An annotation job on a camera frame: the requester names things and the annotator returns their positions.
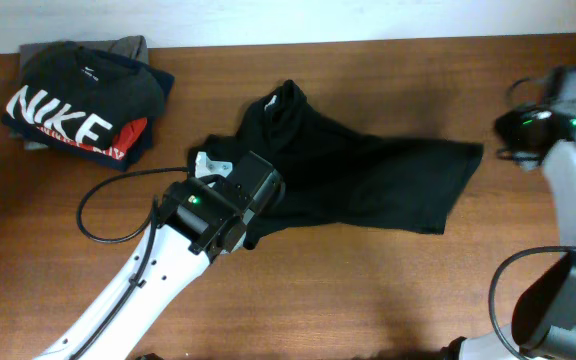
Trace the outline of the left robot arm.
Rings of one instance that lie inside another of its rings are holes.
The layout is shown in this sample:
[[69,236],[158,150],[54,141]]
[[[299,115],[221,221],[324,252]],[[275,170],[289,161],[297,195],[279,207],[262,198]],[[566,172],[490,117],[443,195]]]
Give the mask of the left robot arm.
[[168,305],[223,254],[284,187],[255,153],[227,174],[188,177],[155,200],[131,257],[43,359],[126,359]]

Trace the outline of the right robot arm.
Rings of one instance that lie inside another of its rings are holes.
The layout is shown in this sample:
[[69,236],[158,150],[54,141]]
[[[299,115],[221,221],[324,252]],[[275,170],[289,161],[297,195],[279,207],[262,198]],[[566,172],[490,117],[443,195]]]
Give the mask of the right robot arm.
[[[488,292],[493,330],[457,338],[442,359],[576,359],[576,115],[546,107],[514,110],[498,118],[495,130],[508,151],[540,156],[556,207],[559,243],[522,250],[496,269]],[[496,290],[504,270],[530,255],[557,253],[559,259],[519,297],[511,322],[496,315]]]

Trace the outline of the black t-shirt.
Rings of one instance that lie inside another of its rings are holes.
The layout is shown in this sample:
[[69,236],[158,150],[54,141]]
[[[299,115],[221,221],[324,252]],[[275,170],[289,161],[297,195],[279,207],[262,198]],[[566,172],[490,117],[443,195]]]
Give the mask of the black t-shirt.
[[484,147],[359,133],[286,80],[249,105],[235,134],[190,148],[187,163],[200,176],[199,154],[237,166],[248,152],[271,163],[286,187],[278,205],[251,221],[244,246],[254,249],[282,230],[334,223],[441,235]]

